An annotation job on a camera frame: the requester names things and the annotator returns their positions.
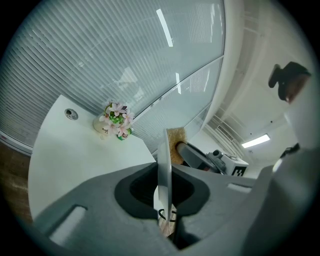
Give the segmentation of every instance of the artificial flower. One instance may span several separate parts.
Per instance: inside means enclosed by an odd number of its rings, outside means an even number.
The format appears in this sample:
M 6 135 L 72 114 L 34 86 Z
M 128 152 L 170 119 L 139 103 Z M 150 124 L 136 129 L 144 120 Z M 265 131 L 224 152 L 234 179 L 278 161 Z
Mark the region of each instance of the artificial flower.
M 119 132 L 119 123 L 114 123 L 111 120 L 107 122 L 107 125 L 103 129 L 108 130 L 109 134 L 117 134 Z
M 121 113 L 126 113 L 126 111 L 124 109 L 122 109 L 124 107 L 124 105 L 122 104 L 115 104 L 112 103 L 112 107 L 110 108 L 110 110 L 112 112 L 114 112 L 114 115 L 117 117 L 119 116 Z
M 102 115 L 102 116 L 100 116 L 100 118 L 99 118 L 99 121 L 100 122 L 108 122 L 110 119 L 109 119 L 109 115 L 108 114 L 106 114 L 106 115 Z
M 123 124 L 123 123 L 124 123 L 124 120 L 125 120 L 122 115 L 119 115 L 119 123 L 120 123 L 120 124 Z
M 115 124 L 116 123 L 119 123 L 120 124 L 120 120 L 119 120 L 119 117 L 113 117 L 113 119 L 110 119 L 112 122 L 114 122 Z
M 124 118 L 124 124 L 128 125 L 128 124 L 131 124 L 133 122 L 135 114 L 131 113 L 130 110 L 127 110 L 127 112 L 123 113 L 122 116 Z
M 129 125 L 122 124 L 119 127 L 118 137 L 121 137 L 123 134 L 128 135 L 129 134 L 129 132 L 128 132 L 129 127 L 130 127 Z
M 106 114 L 108 114 L 108 115 L 110 115 L 110 112 L 111 112 L 112 110 L 111 110 L 111 107 L 110 106 L 108 106 L 106 109 L 105 109 L 105 113 Z

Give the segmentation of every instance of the sponge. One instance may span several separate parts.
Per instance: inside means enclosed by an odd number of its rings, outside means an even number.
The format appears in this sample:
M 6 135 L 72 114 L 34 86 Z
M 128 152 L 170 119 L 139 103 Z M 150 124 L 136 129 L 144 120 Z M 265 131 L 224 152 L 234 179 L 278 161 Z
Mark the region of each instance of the sponge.
M 170 157 L 172 164 L 181 165 L 184 159 L 178 153 L 176 147 L 179 143 L 187 144 L 186 131 L 183 127 L 166 130 L 169 140 Z

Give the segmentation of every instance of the flower arrangement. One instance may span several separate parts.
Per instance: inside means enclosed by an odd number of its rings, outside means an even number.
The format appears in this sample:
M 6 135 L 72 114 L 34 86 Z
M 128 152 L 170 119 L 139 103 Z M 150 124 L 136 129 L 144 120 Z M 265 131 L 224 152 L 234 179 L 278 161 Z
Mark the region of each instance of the flower arrangement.
M 130 127 L 134 120 L 134 113 L 127 106 L 120 103 L 110 102 L 99 117 L 100 122 L 105 122 L 102 128 L 107 134 L 115 134 L 120 140 L 126 139 L 130 134 Z

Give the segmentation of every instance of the fluorescent light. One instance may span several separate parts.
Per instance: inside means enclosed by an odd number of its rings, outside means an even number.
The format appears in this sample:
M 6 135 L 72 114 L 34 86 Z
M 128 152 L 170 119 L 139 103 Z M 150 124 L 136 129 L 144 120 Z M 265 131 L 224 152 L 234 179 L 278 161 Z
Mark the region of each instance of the fluorescent light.
M 169 33 L 169 29 L 168 29 L 165 17 L 163 15 L 161 9 L 156 10 L 156 14 L 158 14 L 158 17 L 159 17 L 159 20 L 161 22 L 161 25 L 162 25 L 162 28 L 163 28 L 163 31 L 164 31 L 164 34 L 165 34 L 165 38 L 166 38 L 166 40 L 168 42 L 169 47 L 173 47 L 174 45 L 172 44 L 172 40 L 171 40 L 171 36 L 170 36 L 170 33 Z
M 181 86 L 180 86 L 180 77 L 179 77 L 179 73 L 175 73 L 175 81 L 178 84 L 177 88 L 178 88 L 178 93 L 181 94 Z
M 242 147 L 244 147 L 246 149 L 246 148 L 258 145 L 260 143 L 267 142 L 269 140 L 270 140 L 270 137 L 267 134 L 265 134 L 265 135 L 263 135 L 263 136 L 261 136 L 259 138 L 256 138 L 256 139 L 251 140 L 251 141 L 246 142 L 246 143 L 243 143 Z

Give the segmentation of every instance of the ceiling light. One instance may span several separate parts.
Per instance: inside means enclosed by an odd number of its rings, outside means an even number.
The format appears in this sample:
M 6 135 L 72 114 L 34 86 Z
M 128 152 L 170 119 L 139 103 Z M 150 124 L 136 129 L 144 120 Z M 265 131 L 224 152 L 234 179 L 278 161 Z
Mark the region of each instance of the ceiling light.
M 270 140 L 270 137 L 267 134 L 265 134 L 265 135 L 263 135 L 263 136 L 261 136 L 259 138 L 256 138 L 256 139 L 251 140 L 251 141 L 246 142 L 246 143 L 243 143 L 242 147 L 244 147 L 246 149 L 246 148 L 258 145 L 260 143 L 267 142 L 269 140 Z
M 169 47 L 173 47 L 174 45 L 172 44 L 172 40 L 171 40 L 171 36 L 170 36 L 170 33 L 169 33 L 169 29 L 168 29 L 165 17 L 163 15 L 161 9 L 156 10 L 156 14 L 158 14 L 158 17 L 159 17 L 159 20 L 161 22 L 161 25 L 162 25 L 162 28 L 163 28 L 163 31 L 164 31 L 164 34 L 165 34 L 165 38 L 166 38 L 166 40 L 168 42 Z

